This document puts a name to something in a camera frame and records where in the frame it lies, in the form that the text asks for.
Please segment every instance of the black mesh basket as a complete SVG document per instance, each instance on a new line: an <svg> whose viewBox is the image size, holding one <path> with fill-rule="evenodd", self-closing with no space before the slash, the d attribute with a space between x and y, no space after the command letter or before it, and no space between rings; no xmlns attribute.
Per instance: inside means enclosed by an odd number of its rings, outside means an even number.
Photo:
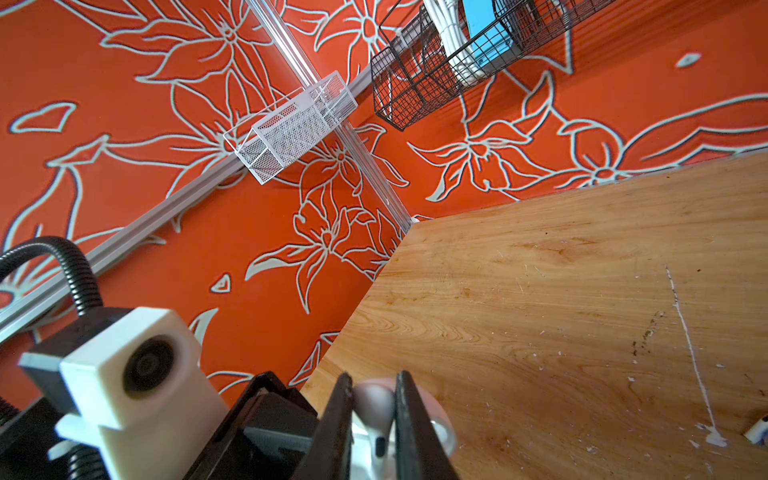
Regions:
<svg viewBox="0 0 768 480"><path fill-rule="evenodd" d="M613 1L493 0L495 21L451 55L421 5L371 60L374 111L403 131ZM459 17L469 38L462 8Z"/></svg>

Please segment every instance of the white wire basket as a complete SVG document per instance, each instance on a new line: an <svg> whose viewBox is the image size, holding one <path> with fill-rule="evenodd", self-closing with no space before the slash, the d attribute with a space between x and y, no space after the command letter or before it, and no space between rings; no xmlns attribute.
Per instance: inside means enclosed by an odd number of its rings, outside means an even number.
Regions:
<svg viewBox="0 0 768 480"><path fill-rule="evenodd" d="M227 143L264 185L338 127L357 102L338 71L307 88L297 88L224 134ZM255 121L240 135L244 124Z"/></svg>

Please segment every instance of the white camera housing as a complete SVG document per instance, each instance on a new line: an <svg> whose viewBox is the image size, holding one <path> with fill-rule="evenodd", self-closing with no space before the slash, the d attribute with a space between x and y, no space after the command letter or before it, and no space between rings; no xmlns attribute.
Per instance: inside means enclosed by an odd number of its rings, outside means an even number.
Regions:
<svg viewBox="0 0 768 480"><path fill-rule="evenodd" d="M153 389L129 393L126 366L151 339L172 347L170 371ZM62 417L56 432L99 448L112 480L183 478L229 410L199 358L199 342L173 310L130 311L59 364L80 415Z"/></svg>

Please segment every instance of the camera lens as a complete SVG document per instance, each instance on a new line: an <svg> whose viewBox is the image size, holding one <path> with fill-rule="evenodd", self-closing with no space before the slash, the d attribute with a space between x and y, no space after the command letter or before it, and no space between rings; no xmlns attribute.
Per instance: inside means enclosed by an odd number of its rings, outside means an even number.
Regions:
<svg viewBox="0 0 768 480"><path fill-rule="evenodd" d="M160 337L151 338L136 349L123 371L123 388L129 396L149 392L168 377L174 365L174 348Z"/></svg>

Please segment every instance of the wood grain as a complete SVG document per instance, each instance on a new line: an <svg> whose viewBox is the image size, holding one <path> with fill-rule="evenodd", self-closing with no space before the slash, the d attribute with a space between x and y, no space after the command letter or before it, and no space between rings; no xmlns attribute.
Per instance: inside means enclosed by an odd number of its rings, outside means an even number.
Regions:
<svg viewBox="0 0 768 480"><path fill-rule="evenodd" d="M463 478L768 478L767 187L758 154L418 223L302 392L409 370Z"/></svg>

